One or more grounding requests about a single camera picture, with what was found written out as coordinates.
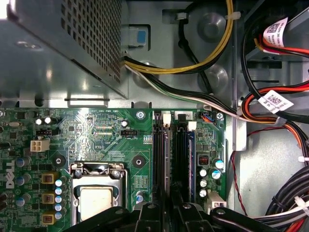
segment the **screw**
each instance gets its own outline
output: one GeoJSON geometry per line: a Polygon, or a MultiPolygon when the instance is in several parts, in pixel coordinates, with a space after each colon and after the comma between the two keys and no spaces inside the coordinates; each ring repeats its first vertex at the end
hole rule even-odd
{"type": "Polygon", "coordinates": [[[225,211],[223,209],[218,209],[217,214],[223,215],[225,214],[225,211]]]}
{"type": "Polygon", "coordinates": [[[189,204],[183,204],[183,208],[185,208],[185,209],[190,209],[190,208],[191,208],[191,205],[189,205],[189,204]]]}
{"type": "Polygon", "coordinates": [[[148,209],[154,209],[156,206],[155,206],[155,204],[150,204],[149,206],[148,206],[148,209]]]}
{"type": "Polygon", "coordinates": [[[79,178],[79,177],[82,177],[82,175],[83,175],[83,173],[82,173],[82,171],[81,170],[75,170],[75,176],[77,177],[77,178],[79,178]]]}
{"type": "Polygon", "coordinates": [[[121,177],[121,172],[120,171],[112,171],[112,175],[116,178],[120,178],[121,177]]]}
{"type": "Polygon", "coordinates": [[[116,213],[116,214],[123,214],[124,211],[123,211],[122,209],[119,209],[119,210],[117,210],[115,213],[116,213]]]}
{"type": "Polygon", "coordinates": [[[222,113],[217,113],[217,120],[222,120],[223,119],[223,114],[222,113]]]}
{"type": "Polygon", "coordinates": [[[137,117],[138,119],[144,119],[144,118],[145,118],[145,113],[144,113],[143,111],[138,111],[138,112],[136,113],[136,117],[137,117]]]}

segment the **mounting hole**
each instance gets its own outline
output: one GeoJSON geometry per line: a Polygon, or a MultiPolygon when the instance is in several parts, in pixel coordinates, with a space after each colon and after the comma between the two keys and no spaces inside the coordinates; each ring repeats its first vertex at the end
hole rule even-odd
{"type": "Polygon", "coordinates": [[[35,99],[34,104],[38,107],[42,107],[44,105],[44,100],[43,99],[35,99]]]}

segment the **red cable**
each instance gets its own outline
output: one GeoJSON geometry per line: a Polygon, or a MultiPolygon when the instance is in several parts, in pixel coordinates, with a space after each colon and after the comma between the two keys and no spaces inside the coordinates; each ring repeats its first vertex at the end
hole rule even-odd
{"type": "MultiPolygon", "coordinates": [[[[253,134],[257,134],[261,131],[273,131],[273,130],[279,130],[279,129],[284,129],[283,127],[266,127],[264,129],[261,129],[261,130],[255,130],[253,132],[250,132],[249,134],[247,134],[247,137],[249,137],[250,135],[253,135],[253,134]]],[[[234,186],[235,186],[235,189],[236,189],[236,192],[237,192],[237,196],[238,196],[238,201],[240,203],[240,206],[244,212],[244,214],[247,216],[247,211],[246,211],[246,208],[242,202],[242,197],[241,197],[241,194],[240,194],[240,191],[239,191],[239,187],[238,187],[238,184],[237,184],[237,174],[236,174],[236,167],[235,167],[235,154],[236,154],[236,151],[233,151],[232,155],[231,155],[231,163],[232,163],[232,167],[233,167],[233,172],[234,172],[234,186]]]]}

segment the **yellow wire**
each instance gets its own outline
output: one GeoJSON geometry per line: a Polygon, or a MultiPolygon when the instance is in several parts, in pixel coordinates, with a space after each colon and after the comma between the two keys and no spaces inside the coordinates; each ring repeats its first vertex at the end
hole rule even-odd
{"type": "MultiPolygon", "coordinates": [[[[234,11],[232,0],[226,0],[226,5],[227,5],[227,15],[231,15],[234,11]]],[[[219,44],[213,50],[213,52],[203,62],[199,64],[181,67],[181,68],[172,68],[172,69],[150,68],[150,67],[145,67],[142,65],[137,65],[129,61],[125,61],[125,64],[139,72],[151,73],[151,74],[173,74],[173,73],[181,73],[184,71],[192,70],[192,69],[198,68],[200,66],[203,66],[213,61],[222,52],[222,50],[225,48],[226,44],[228,43],[231,37],[232,29],[233,29],[233,19],[229,17],[227,20],[226,30],[219,44]]]]}

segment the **white plastic clip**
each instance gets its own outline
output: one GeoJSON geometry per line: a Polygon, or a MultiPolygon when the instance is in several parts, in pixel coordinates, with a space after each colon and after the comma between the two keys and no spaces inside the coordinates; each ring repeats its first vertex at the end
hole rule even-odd
{"type": "Polygon", "coordinates": [[[240,11],[236,11],[236,12],[233,12],[232,14],[226,15],[225,19],[237,20],[237,19],[240,19],[240,17],[241,17],[240,11]]]}
{"type": "Polygon", "coordinates": [[[304,200],[298,196],[294,198],[294,201],[309,216],[309,209],[306,206],[306,202],[304,202],[304,200]]]}
{"type": "Polygon", "coordinates": [[[303,156],[298,157],[298,162],[304,163],[305,161],[308,162],[309,157],[303,157],[303,156]]]}

